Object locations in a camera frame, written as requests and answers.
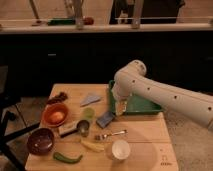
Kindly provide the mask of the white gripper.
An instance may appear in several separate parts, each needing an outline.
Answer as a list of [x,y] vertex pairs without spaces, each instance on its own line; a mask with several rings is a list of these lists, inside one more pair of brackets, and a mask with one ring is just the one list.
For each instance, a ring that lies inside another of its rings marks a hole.
[[121,116],[126,111],[127,100],[130,96],[130,92],[119,86],[117,83],[113,85],[112,94],[115,102],[115,114]]

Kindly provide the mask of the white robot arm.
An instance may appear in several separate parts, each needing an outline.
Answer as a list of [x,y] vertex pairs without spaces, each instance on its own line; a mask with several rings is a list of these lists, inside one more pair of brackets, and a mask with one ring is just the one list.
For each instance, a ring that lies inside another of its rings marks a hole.
[[119,69],[114,75],[114,98],[123,101],[136,94],[213,131],[213,96],[148,79],[146,72],[146,65],[140,60],[133,60]]

